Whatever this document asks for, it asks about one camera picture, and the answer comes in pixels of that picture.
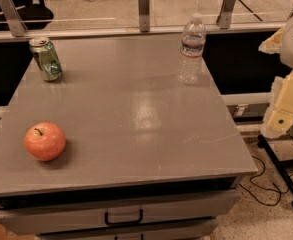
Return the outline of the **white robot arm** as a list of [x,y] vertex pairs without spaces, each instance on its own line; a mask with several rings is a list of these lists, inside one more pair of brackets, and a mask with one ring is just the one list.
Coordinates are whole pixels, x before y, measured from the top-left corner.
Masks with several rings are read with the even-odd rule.
[[258,50],[267,54],[278,53],[280,62],[292,69],[286,77],[274,79],[270,105],[260,128],[264,137],[279,138],[293,126],[293,16],[284,27],[263,41]]

